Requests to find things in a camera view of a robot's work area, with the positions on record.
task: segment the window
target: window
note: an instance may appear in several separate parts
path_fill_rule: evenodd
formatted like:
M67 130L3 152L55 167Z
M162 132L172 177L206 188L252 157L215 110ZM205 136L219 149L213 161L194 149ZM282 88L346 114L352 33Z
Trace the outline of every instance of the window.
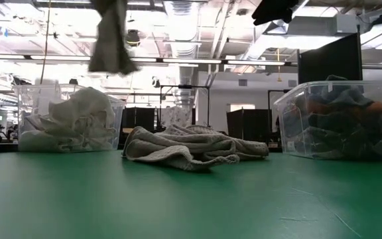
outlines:
M234 112L240 109L244 110L254 110L256 107L253 104L231 104L230 112Z

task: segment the white towel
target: white towel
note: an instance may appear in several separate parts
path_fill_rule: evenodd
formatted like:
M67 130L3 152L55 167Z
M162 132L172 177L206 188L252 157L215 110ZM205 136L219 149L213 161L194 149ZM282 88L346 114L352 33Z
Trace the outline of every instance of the white towel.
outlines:
M65 102L50 102L48 110L48 115L25 118L25 123L36 130L21 134L19 151L99 151L113 147L109 141L117 134L110 128L115 114L104 93L85 88Z
M171 125L166 131L154 134L136 127L123 151L131 161L158 163L185 171L264 159L268 154L265 143L235 139L199 125Z

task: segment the black partition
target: black partition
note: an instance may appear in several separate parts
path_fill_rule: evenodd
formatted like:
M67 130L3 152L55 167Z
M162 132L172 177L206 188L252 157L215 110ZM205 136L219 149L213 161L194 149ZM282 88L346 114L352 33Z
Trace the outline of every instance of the black partition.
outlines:
M237 139L243 138L243 110L226 113L228 135Z
M135 126L141 126L146 130L154 130L155 109L136 108Z
M315 50L298 52L298 83L321 81L329 75L362 80L359 33L336 40Z
M249 141L268 142L270 110L237 110L227 113L228 134Z
M146 130L154 130L155 109L125 108L122 115L122 128L141 126Z

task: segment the desk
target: desk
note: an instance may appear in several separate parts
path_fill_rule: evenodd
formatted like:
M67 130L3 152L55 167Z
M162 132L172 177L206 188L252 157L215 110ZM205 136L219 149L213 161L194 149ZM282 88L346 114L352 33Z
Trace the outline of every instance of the desk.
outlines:
M120 151L0 153L0 238L382 238L382 163L269 160L187 173Z

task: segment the black cloth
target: black cloth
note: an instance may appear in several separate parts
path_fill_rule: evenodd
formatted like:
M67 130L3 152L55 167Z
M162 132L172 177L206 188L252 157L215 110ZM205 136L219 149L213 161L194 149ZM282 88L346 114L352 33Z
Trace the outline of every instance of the black cloth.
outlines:
M332 76L329 80L343 78ZM334 110L315 114L299 100L333 106ZM319 159L382 160L382 115L361 118L349 113L355 108L363 111L373 102L358 86L311 89L283 112L286 141L292 142L297 153Z
M127 0L91 0L91 3L102 19L88 70L124 75L137 71L125 49L123 36Z
M290 23L292 19L291 8L297 3L298 0L262 0L251 16L255 20L254 25L262 25L280 19Z

